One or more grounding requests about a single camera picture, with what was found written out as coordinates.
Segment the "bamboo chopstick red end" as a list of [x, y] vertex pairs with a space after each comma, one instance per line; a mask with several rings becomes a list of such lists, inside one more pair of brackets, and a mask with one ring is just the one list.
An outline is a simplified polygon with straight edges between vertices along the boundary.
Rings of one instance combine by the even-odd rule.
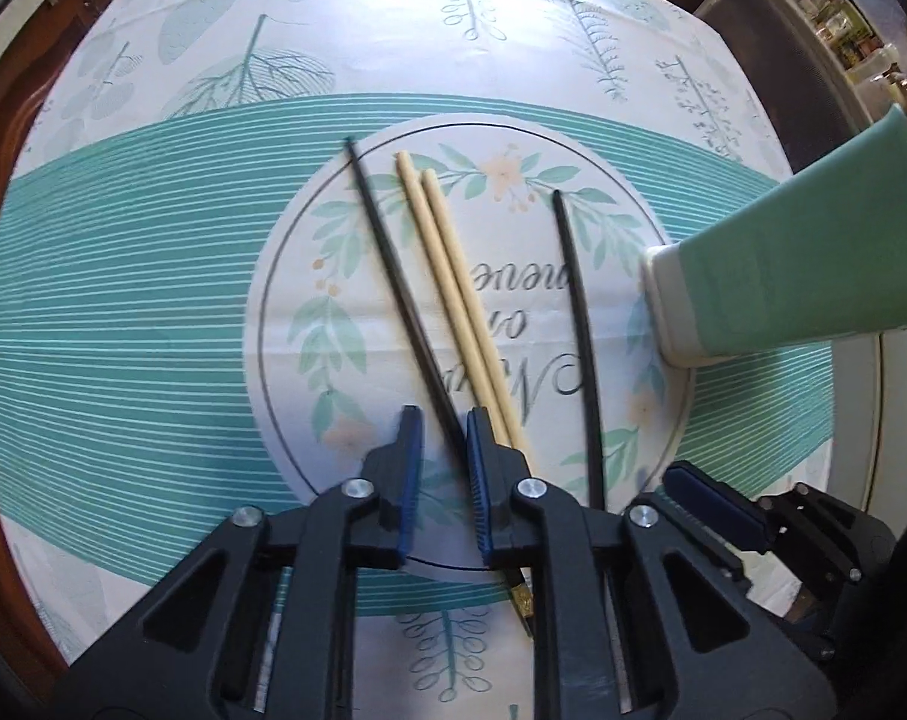
[[434, 169], [426, 169], [422, 172], [422, 187], [426, 190], [429, 205], [433, 210], [434, 220], [439, 224], [440, 239], [444, 242], [445, 252], [451, 261], [453, 276], [456, 284], [460, 288], [465, 309], [470, 317], [471, 328], [473, 328], [474, 339], [478, 344], [479, 354], [485, 361], [486, 371], [491, 381], [492, 393], [496, 398], [497, 406], [501, 411], [501, 418], [506, 426], [507, 437], [510, 445], [514, 449], [520, 450], [527, 458], [531, 458], [530, 447], [528, 447], [527, 438], [524, 433], [524, 426], [518, 419], [517, 410], [513, 406], [512, 397], [507, 388], [506, 372], [504, 372], [504, 361], [499, 355], [499, 349], [492, 341], [491, 332], [486, 322], [485, 309], [479, 299], [478, 291], [474, 288], [473, 280], [468, 268], [467, 257], [463, 252], [462, 242], [456, 232], [454, 218], [451, 215], [449, 202], [445, 197], [444, 190], [440, 187], [439, 177]]
[[492, 393], [491, 381], [486, 371], [485, 361], [479, 354], [478, 344], [473, 335], [470, 317], [468, 317], [465, 302], [463, 302], [460, 288], [456, 284], [451, 261], [445, 252], [444, 242], [440, 239], [439, 224], [434, 220], [433, 210], [429, 205], [426, 190], [422, 187], [422, 172], [413, 163], [413, 156], [406, 151], [395, 154], [398, 177], [405, 190], [406, 200], [412, 207], [418, 227], [422, 247], [428, 255], [429, 265], [434, 275], [440, 300], [444, 305], [445, 314], [455, 338], [456, 348], [460, 351], [463, 367], [467, 380], [470, 382], [474, 399], [479, 406], [485, 406], [492, 421], [492, 430], [501, 444], [509, 445], [506, 426], [501, 418], [501, 411], [497, 406], [496, 398]]

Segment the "black chopstick gold band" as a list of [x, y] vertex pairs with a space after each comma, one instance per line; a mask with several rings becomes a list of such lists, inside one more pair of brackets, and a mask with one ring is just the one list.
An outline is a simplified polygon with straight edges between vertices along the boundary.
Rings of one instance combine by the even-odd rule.
[[[366, 169], [362, 167], [359, 154], [356, 151], [356, 144], [351, 138], [348, 138], [344, 142], [344, 148], [346, 148], [346, 153], [348, 153], [351, 174], [353, 174], [355, 186], [359, 195], [361, 195], [361, 203], [364, 206], [364, 211], [366, 211], [367, 221], [371, 225], [372, 236], [374, 236], [374, 241], [376, 241], [380, 260], [382, 260], [383, 268], [385, 268], [385, 273], [387, 273], [390, 291], [394, 294], [398, 314], [400, 314], [401, 321], [405, 325], [408, 340], [412, 344], [422, 380], [428, 387], [431, 405], [433, 405], [434, 413], [439, 418], [440, 427], [444, 431], [447, 444], [451, 446], [453, 455], [462, 465], [463, 475], [468, 479], [467, 421], [462, 421], [462, 418], [458, 416], [451, 397], [447, 394], [447, 388], [445, 388], [444, 380], [442, 380], [436, 355], [434, 355], [433, 347], [429, 343], [428, 333], [426, 333], [424, 325], [422, 325], [415, 298], [413, 298], [405, 273], [403, 273], [403, 268], [401, 268], [394, 243], [390, 239], [382, 216], [380, 216], [369, 177], [367, 177]], [[517, 611], [520, 622], [524, 624], [528, 637], [533, 639], [535, 637], [535, 598], [533, 598], [533, 593], [531, 593], [524, 571], [522, 569], [491, 569], [491, 571], [501, 572], [502, 577], [506, 580], [510, 592], [510, 603], [512, 603], [513, 609]]]

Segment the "green utensil holder box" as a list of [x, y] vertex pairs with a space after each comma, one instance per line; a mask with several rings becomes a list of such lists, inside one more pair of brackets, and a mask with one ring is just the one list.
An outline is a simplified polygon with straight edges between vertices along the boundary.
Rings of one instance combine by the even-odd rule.
[[907, 115], [844, 145], [693, 236], [642, 277], [660, 355], [702, 367], [907, 327]]

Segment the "leaf patterned teal tablecloth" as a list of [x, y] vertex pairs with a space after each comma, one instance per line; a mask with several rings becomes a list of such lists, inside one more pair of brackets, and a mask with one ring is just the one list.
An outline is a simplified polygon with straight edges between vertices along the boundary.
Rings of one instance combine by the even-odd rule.
[[45, 94], [0, 211], [0, 520], [65, 660], [237, 507], [309, 502], [428, 403], [346, 138], [467, 410], [398, 151], [442, 182], [537, 475], [587, 491], [563, 200], [609, 507], [677, 458], [751, 496], [826, 476], [826, 344], [683, 372], [650, 332], [644, 250], [790, 172], [737, 60], [691, 13], [115, 0]]

